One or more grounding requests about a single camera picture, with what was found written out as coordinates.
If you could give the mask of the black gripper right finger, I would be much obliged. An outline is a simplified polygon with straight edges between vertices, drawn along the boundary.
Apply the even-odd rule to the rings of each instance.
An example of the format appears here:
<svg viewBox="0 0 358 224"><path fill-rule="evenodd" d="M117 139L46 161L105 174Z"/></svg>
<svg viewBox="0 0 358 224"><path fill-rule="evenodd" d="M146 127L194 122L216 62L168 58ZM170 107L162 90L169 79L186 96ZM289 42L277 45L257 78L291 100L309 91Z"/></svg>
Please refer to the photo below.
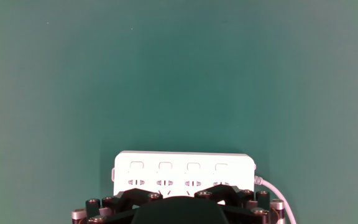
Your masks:
<svg viewBox="0 0 358 224"><path fill-rule="evenodd" d="M268 191L241 190L236 186L215 185L194 193L194 198L213 202L223 223L286 224L284 201Z"/></svg>

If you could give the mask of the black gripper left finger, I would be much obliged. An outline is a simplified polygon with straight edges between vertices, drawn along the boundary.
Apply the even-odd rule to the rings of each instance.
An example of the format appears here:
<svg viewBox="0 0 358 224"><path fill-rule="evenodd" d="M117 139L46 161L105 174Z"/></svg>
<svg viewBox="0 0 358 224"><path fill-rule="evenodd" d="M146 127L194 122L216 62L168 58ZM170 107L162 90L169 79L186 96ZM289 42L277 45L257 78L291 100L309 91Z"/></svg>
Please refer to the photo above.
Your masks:
<svg viewBox="0 0 358 224"><path fill-rule="evenodd" d="M84 208L77 208L71 212L72 224L117 224L131 223L136 214L137 205L162 200L160 192L150 192L142 189L130 189L119 192L115 196L102 199L91 198L85 202Z"/></svg>

